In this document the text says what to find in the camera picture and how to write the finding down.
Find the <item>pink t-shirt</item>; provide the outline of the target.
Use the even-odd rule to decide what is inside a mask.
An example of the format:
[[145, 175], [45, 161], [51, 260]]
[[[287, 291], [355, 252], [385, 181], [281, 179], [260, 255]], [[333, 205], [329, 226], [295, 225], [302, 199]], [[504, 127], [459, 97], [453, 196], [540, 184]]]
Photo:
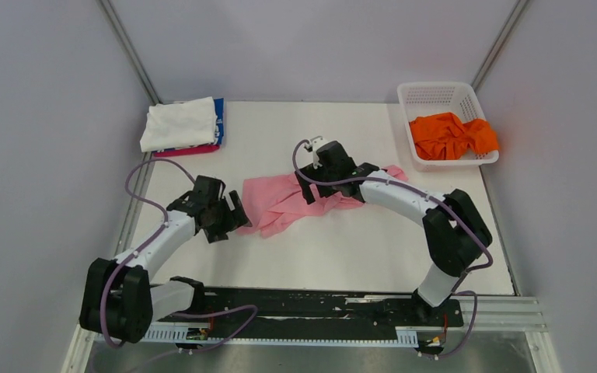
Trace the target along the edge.
[[264, 239], [283, 232], [302, 218], [363, 206], [362, 202], [341, 193], [318, 197], [314, 203], [307, 204], [293, 173], [244, 180], [242, 202], [250, 226], [238, 228], [236, 232], [240, 235], [258, 233]]

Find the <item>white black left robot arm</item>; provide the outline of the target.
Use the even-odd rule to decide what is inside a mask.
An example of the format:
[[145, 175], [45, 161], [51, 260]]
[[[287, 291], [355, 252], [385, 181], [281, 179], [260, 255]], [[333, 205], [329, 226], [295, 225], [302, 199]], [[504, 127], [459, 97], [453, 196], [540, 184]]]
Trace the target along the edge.
[[91, 263], [79, 325], [108, 336], [110, 341], [137, 343], [153, 322], [175, 313], [189, 321], [201, 319], [207, 311], [202, 282], [175, 276], [152, 284], [152, 278], [199, 233], [214, 243], [251, 225], [237, 191], [226, 192], [220, 179], [198, 176], [191, 190], [162, 209], [159, 227], [138, 246], [110, 260], [97, 258]]

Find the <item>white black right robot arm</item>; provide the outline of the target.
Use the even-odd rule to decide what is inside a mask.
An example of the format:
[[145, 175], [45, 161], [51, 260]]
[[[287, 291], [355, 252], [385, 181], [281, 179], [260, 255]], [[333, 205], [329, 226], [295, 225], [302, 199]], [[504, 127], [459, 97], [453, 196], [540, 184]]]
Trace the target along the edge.
[[338, 141], [301, 140], [292, 152], [295, 176], [307, 204], [340, 194], [393, 211], [424, 232], [431, 266], [411, 296], [417, 321], [432, 324], [444, 313], [467, 275], [490, 267], [492, 234], [468, 193], [435, 193], [391, 176], [371, 163], [357, 164]]

